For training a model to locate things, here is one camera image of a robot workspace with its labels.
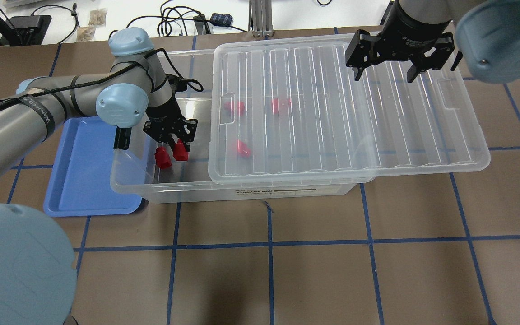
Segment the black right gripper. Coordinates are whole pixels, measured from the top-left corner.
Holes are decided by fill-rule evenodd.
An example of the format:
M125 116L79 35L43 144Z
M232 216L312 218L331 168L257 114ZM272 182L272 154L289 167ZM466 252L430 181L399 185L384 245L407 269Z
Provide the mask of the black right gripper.
M378 33L359 29L345 50L345 66L357 82L367 67L384 61L411 61L407 83L428 70L441 70L455 49L454 35L445 32L449 17L435 17L444 9L430 9L435 0L394 0Z

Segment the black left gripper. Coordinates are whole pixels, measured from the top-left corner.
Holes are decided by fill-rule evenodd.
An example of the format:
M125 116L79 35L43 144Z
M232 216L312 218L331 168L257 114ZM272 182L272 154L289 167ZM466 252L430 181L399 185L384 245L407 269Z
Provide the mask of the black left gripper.
M149 120L143 126L143 132L157 142L155 153L167 153L167 145L172 145L173 135L190 152L190 144L194 142L198 127L197 119L188 119L182 115L175 97L156 107L146 110Z

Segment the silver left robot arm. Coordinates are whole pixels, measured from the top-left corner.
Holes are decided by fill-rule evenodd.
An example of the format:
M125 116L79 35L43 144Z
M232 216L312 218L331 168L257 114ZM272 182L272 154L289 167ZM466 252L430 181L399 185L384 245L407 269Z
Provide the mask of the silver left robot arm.
M68 119L98 116L117 128L114 148L126 150L131 129L167 144L188 160L196 119L186 119L175 94L192 79L167 74L146 31L125 28L109 38L108 74L39 77L0 101L0 177L50 138ZM74 248L43 212L0 203L0 325L75 325L70 314L78 272Z

